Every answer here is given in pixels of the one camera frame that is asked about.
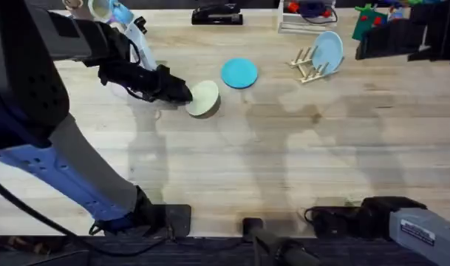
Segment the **white cup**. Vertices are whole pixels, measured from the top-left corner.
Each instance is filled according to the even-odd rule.
[[[89,9],[92,15],[101,22],[108,22],[113,12],[109,0],[89,0]]]

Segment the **green toy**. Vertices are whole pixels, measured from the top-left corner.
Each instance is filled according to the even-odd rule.
[[[373,10],[372,4],[366,4],[364,7],[355,7],[355,9],[359,12],[363,12],[366,10]]]
[[[361,12],[352,34],[352,38],[355,40],[360,41],[363,38],[363,33],[371,30],[372,27],[387,23],[387,14],[376,12],[372,9],[371,4],[366,4],[364,7],[355,7],[355,9]]]

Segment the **sticker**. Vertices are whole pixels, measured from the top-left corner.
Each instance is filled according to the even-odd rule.
[[[428,245],[434,246],[435,234],[431,231],[426,230],[425,228],[420,227],[412,222],[409,222],[405,219],[400,221],[400,229],[419,239],[422,242],[425,242]]]

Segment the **black stapler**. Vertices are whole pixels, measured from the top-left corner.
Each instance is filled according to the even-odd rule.
[[[210,4],[192,13],[193,25],[242,25],[241,8],[237,4]]]

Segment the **small plate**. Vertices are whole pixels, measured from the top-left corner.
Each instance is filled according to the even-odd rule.
[[[343,41],[338,34],[331,31],[320,34],[313,43],[313,47],[317,47],[312,57],[312,64],[315,68],[319,65],[324,67],[328,62],[323,75],[337,70],[343,61]]]
[[[244,89],[257,81],[258,71],[253,62],[244,58],[234,58],[222,68],[222,79],[234,89]]]

